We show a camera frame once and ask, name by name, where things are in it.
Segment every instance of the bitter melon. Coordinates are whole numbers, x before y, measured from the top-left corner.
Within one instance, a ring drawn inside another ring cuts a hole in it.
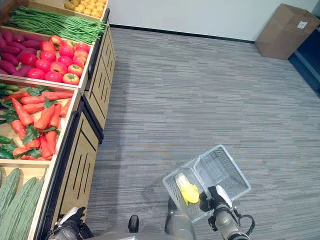
[[[13,169],[0,187],[0,222],[9,204],[14,198],[20,177],[19,168]]]
[[[0,221],[0,239],[13,240],[13,233],[17,230],[17,225],[22,217],[21,212],[25,209],[27,198],[31,189],[36,184],[36,178],[33,177],[27,181],[14,197],[9,207],[5,211],[2,220]]]
[[[16,226],[16,231],[12,234],[12,239],[26,240],[29,235],[32,219],[35,214],[38,199],[40,197],[41,189],[44,184],[44,179],[41,179],[30,191],[24,209],[21,212],[20,220]]]

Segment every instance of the white plastic basket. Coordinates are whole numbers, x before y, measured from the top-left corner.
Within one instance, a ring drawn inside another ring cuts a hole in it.
[[[208,187],[216,185],[223,187],[232,201],[251,190],[247,179],[223,145],[217,145],[201,154],[162,180],[177,208],[186,212],[193,224],[210,216],[213,211],[202,211],[199,207],[200,202],[188,205],[185,203],[175,180],[179,173],[183,173],[192,184],[196,185],[199,193],[205,192],[207,196],[211,196]]]

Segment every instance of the gray carpet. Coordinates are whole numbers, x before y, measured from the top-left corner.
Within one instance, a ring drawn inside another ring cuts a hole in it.
[[[162,178],[223,144],[252,186],[236,204],[253,240],[320,239],[320,100],[254,45],[112,29],[116,52],[86,222],[99,235],[140,217],[163,231]],[[197,239],[220,240],[203,219]]]

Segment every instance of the cardboard box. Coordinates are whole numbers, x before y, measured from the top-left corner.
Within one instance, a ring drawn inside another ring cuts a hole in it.
[[[282,3],[255,46],[264,57],[287,60],[319,24],[309,11]]]

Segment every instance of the label on box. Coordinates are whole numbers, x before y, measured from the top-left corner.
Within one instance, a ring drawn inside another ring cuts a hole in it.
[[[304,29],[305,26],[307,26],[308,22],[307,21],[300,21],[298,26],[296,26],[297,29]]]

